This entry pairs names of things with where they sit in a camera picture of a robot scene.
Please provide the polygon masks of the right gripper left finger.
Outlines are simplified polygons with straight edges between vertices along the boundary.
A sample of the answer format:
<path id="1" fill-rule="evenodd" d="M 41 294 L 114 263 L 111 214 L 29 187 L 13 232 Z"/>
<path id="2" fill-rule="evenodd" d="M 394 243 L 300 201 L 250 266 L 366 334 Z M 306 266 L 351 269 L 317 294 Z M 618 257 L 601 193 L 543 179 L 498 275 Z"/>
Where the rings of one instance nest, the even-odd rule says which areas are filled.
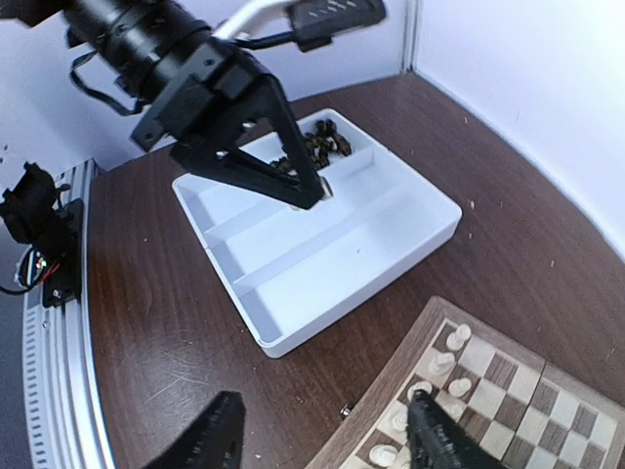
<path id="1" fill-rule="evenodd" d="M 240 393 L 221 391 L 146 468 L 239 468 L 245 413 Z"/>

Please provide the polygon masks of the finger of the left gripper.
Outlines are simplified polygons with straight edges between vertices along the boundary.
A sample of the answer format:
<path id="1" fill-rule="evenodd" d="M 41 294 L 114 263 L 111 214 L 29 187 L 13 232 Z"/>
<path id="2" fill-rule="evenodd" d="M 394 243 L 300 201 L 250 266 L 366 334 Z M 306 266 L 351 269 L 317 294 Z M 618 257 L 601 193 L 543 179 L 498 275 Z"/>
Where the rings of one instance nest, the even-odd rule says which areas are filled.
<path id="1" fill-rule="evenodd" d="M 190 174 L 245 189 L 302 209 L 313 207 L 313 162 L 302 144 L 286 145 L 297 176 L 290 176 L 242 149 L 222 158 L 204 144 L 175 144 L 170 156 Z"/>
<path id="2" fill-rule="evenodd" d="M 252 125 L 265 119 L 279 137 L 287 156 L 286 145 L 302 143 L 304 138 L 278 80 L 260 77 L 255 80 L 241 102 L 242 126 L 249 130 Z M 325 190 L 312 164 L 312 206 L 325 196 Z"/>

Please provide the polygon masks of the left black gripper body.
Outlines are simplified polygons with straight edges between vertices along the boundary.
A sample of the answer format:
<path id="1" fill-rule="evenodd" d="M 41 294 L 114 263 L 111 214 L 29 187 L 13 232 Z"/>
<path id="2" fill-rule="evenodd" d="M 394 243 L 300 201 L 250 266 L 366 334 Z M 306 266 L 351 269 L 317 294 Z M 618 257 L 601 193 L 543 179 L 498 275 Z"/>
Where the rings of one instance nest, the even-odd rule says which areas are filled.
<path id="1" fill-rule="evenodd" d="M 140 115 L 132 138 L 144 150 L 165 135 L 187 141 L 219 134 L 217 147 L 229 149 L 246 126 L 273 119 L 273 76 L 236 42 L 272 10 L 271 1 L 249 1 L 212 28 L 177 1 L 68 1 L 62 14 L 70 45 L 93 48 L 72 63 L 70 79 L 117 114 Z M 78 75 L 94 56 L 117 72 L 133 107 Z"/>

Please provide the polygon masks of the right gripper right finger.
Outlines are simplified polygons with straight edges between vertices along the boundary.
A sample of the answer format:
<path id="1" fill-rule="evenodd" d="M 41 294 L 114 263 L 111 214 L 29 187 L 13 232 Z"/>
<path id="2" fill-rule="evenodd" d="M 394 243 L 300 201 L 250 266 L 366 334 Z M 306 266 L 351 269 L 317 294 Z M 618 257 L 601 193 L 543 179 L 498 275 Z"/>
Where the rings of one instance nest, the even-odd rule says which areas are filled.
<path id="1" fill-rule="evenodd" d="M 431 395 L 415 395 L 407 416 L 411 468 L 505 468 L 454 422 Z"/>

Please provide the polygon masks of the white chess piece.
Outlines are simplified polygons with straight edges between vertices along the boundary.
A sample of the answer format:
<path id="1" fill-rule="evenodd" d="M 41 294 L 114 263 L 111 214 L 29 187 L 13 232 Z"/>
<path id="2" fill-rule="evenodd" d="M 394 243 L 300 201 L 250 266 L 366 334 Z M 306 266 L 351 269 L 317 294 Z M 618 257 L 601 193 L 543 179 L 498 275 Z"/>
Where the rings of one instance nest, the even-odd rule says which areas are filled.
<path id="1" fill-rule="evenodd" d="M 381 468 L 403 469 L 410 467 L 407 448 L 396 448 L 390 444 L 377 444 L 368 453 L 369 461 Z"/>
<path id="2" fill-rule="evenodd" d="M 434 386 L 430 381 L 421 380 L 406 388 L 405 396 L 410 403 L 415 395 L 430 395 L 434 390 Z"/>
<path id="3" fill-rule="evenodd" d="M 455 365 L 455 356 L 453 353 L 439 353 L 434 356 L 429 363 L 429 372 L 433 376 L 441 376 L 448 373 Z"/>
<path id="4" fill-rule="evenodd" d="M 405 433 L 407 429 L 407 411 L 397 410 L 389 417 L 389 424 L 395 432 Z"/>

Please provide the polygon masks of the white chess pawn thirteenth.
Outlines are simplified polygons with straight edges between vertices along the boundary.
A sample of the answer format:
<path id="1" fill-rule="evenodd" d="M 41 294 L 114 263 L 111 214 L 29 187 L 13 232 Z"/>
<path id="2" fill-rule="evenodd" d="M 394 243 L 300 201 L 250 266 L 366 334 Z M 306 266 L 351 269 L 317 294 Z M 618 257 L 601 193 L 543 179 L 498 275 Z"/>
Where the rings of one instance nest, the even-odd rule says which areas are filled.
<path id="1" fill-rule="evenodd" d="M 465 394 L 467 394 L 473 384 L 470 378 L 462 377 L 458 379 L 454 379 L 448 385 L 448 393 L 455 398 L 462 398 Z"/>

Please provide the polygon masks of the white plastic divided tray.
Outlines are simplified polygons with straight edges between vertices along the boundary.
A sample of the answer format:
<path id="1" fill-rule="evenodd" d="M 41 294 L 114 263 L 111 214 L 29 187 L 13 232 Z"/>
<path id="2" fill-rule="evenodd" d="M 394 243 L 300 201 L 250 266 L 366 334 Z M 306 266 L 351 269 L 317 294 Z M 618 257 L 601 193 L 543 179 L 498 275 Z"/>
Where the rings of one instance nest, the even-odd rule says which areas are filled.
<path id="1" fill-rule="evenodd" d="M 347 117 L 351 144 L 322 176 L 333 192 L 309 210 L 191 174 L 172 185 L 204 252 L 264 353 L 280 358 L 412 269 L 454 235 L 461 207 Z"/>

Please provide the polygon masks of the wooden chess board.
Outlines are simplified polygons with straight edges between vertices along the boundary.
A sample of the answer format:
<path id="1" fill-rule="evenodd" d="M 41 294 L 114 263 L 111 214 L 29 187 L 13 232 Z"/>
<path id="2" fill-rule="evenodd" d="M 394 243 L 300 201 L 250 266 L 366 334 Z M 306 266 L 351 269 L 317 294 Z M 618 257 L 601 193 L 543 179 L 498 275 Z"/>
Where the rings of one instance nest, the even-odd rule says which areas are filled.
<path id="1" fill-rule="evenodd" d="M 447 336 L 466 323 L 472 337 L 457 352 Z M 454 367 L 433 376 L 429 363 L 453 353 Z M 447 389 L 468 377 L 462 398 Z M 452 303 L 433 297 L 353 409 L 310 462 L 311 468 L 381 468 L 368 459 L 371 448 L 407 448 L 405 433 L 389 417 L 408 411 L 406 388 L 430 381 L 441 406 L 466 405 L 460 427 L 507 468 L 621 468 L 624 465 L 624 408 L 546 362 L 539 355 L 474 318 Z"/>

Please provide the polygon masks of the white chess rook corner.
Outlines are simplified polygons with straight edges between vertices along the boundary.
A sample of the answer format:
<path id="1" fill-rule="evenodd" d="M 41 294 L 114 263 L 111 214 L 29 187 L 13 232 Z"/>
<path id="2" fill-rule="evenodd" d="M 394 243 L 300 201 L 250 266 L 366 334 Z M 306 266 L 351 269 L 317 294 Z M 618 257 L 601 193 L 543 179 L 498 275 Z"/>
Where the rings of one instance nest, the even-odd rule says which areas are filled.
<path id="1" fill-rule="evenodd" d="M 472 337 L 472 330 L 466 323 L 460 324 L 455 331 L 451 332 L 446 340 L 445 345 L 449 351 L 460 351 L 466 342 Z"/>

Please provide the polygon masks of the pile of dark chess pieces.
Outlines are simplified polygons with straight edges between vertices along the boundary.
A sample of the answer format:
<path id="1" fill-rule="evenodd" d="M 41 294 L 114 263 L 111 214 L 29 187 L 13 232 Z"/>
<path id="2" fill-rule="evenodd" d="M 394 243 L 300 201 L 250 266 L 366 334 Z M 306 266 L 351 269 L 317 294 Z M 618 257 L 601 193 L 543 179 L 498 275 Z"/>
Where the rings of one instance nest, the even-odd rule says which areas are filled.
<path id="1" fill-rule="evenodd" d="M 304 140 L 315 170 L 329 166 L 331 155 L 347 157 L 353 154 L 351 143 L 338 132 L 334 120 L 317 120 L 314 127 L 315 132 L 307 132 Z"/>

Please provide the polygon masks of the aluminium front rail frame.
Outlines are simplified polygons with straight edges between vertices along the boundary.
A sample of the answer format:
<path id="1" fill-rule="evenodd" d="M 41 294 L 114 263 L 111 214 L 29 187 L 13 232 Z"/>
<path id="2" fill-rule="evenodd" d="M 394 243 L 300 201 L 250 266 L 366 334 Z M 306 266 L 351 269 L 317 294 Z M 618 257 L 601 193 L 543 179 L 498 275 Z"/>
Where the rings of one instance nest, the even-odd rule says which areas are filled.
<path id="1" fill-rule="evenodd" d="M 83 209 L 78 257 L 81 297 L 43 306 L 43 289 L 23 297 L 22 382 L 35 468 L 113 468 L 95 371 L 88 300 L 87 227 Z"/>

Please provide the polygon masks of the left aluminium corner post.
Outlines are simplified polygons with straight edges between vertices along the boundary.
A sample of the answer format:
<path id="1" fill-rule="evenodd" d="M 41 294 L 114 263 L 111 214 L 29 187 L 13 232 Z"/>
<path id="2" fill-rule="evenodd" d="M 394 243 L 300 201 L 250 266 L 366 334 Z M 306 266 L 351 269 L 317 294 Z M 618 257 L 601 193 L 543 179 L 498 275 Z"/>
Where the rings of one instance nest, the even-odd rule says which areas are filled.
<path id="1" fill-rule="evenodd" d="M 400 66 L 401 73 L 412 72 L 416 64 L 422 4 L 423 2 L 421 0 L 407 0 L 405 2 Z"/>

